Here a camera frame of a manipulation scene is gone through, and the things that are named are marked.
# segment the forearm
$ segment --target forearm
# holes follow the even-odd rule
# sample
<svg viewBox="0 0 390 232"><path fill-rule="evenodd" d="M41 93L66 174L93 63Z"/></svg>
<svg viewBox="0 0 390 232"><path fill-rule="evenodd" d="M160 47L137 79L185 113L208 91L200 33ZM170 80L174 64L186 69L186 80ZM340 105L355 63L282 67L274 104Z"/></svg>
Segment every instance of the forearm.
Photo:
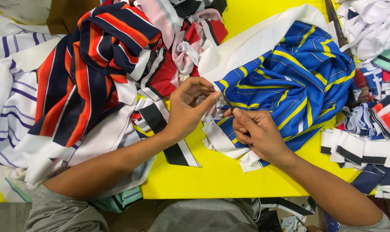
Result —
<svg viewBox="0 0 390 232"><path fill-rule="evenodd" d="M177 141L171 134L162 131L145 140L73 166L48 180L44 185L62 195L89 200L175 143Z"/></svg>
<svg viewBox="0 0 390 232"><path fill-rule="evenodd" d="M275 165L299 183L335 220L367 226L382 219L383 212L352 185L292 152L289 157L289 162Z"/></svg>

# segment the hand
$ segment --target hand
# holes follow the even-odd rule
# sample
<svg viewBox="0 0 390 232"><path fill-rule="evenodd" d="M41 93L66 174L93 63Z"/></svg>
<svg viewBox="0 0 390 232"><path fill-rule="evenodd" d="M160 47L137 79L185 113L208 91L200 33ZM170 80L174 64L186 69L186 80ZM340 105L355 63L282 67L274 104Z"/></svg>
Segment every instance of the hand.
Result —
<svg viewBox="0 0 390 232"><path fill-rule="evenodd" d="M295 155L285 144L278 127L268 111L234 109L233 128L238 141L248 144L261 159L277 164ZM230 109L224 116L230 116Z"/></svg>
<svg viewBox="0 0 390 232"><path fill-rule="evenodd" d="M198 97L208 96L199 106ZM164 131L168 136L181 141L198 126L203 114L221 97L212 84L203 77L187 78L171 93L168 124Z"/></svg>

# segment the gray shirt sleeve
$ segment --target gray shirt sleeve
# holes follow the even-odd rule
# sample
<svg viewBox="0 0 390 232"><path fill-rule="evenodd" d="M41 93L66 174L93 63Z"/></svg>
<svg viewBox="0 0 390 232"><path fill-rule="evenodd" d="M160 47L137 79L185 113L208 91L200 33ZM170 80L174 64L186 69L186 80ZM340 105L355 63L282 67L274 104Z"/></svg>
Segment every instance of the gray shirt sleeve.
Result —
<svg viewBox="0 0 390 232"><path fill-rule="evenodd" d="M349 226L342 224L339 232L390 232L390 220L387 215L383 214L383 219L377 224L370 226Z"/></svg>
<svg viewBox="0 0 390 232"><path fill-rule="evenodd" d="M32 198L27 232L109 232L103 216L86 201L66 197L41 185Z"/></svg>

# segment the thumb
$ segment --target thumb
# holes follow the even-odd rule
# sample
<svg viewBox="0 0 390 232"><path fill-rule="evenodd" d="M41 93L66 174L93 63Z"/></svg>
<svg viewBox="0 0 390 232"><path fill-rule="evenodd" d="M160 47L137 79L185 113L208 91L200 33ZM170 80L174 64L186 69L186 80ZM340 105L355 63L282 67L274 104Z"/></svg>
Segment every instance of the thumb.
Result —
<svg viewBox="0 0 390 232"><path fill-rule="evenodd" d="M220 97L221 97L220 92L215 92L209 95L201 104L199 104L199 106L195 107L198 114L203 115L205 112L207 112L210 108L213 107L213 105Z"/></svg>
<svg viewBox="0 0 390 232"><path fill-rule="evenodd" d="M242 110L235 108L233 115L238 120L239 124L243 125L249 133L254 133L254 131L259 128L259 126Z"/></svg>

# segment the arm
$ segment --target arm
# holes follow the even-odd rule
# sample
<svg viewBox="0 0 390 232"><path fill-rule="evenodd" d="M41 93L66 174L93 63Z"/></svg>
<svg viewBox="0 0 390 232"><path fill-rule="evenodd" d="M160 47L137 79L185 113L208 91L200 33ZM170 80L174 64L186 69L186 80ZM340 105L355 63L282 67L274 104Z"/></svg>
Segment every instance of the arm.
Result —
<svg viewBox="0 0 390 232"><path fill-rule="evenodd" d="M207 95L207 99L195 107L196 100L202 95ZM188 136L220 95L202 77L186 79L170 96L169 122L163 131L73 166L44 185L54 192L77 199L88 200L98 196L137 166Z"/></svg>
<svg viewBox="0 0 390 232"><path fill-rule="evenodd" d="M368 226L383 218L383 212L363 193L291 151L268 111L243 111L236 108L233 114L237 139L249 144L261 159L275 165L299 183L339 223Z"/></svg>

